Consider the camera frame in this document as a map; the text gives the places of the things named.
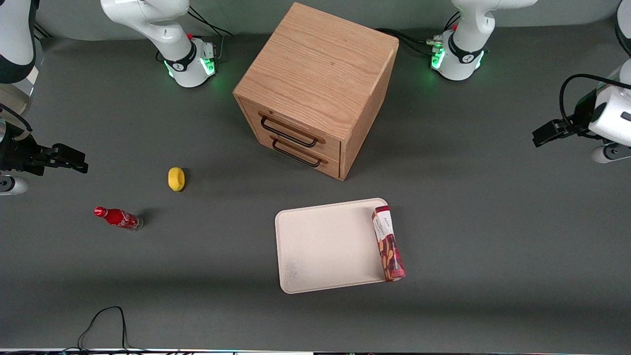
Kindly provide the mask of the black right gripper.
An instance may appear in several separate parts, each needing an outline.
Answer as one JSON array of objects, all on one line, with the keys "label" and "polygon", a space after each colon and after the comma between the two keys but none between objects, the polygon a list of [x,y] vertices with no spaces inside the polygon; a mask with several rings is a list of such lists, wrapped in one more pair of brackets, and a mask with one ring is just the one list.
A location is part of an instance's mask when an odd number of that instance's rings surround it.
[{"label": "black right gripper", "polygon": [[88,173],[85,153],[65,144],[52,146],[52,155],[43,153],[46,148],[36,143],[29,131],[5,131],[1,135],[0,170],[27,172],[42,176],[45,168],[66,168]]}]

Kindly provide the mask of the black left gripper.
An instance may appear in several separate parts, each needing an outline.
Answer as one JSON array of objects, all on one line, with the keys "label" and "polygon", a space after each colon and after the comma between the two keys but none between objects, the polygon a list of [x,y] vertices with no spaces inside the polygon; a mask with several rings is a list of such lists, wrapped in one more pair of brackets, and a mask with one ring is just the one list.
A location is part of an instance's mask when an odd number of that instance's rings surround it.
[{"label": "black left gripper", "polygon": [[597,104],[597,88],[584,95],[576,104],[574,113],[568,117],[569,123],[563,119],[548,121],[544,127],[532,131],[532,142],[535,147],[564,137],[578,135],[580,137],[601,137],[589,128],[590,123],[598,120],[605,103]]}]

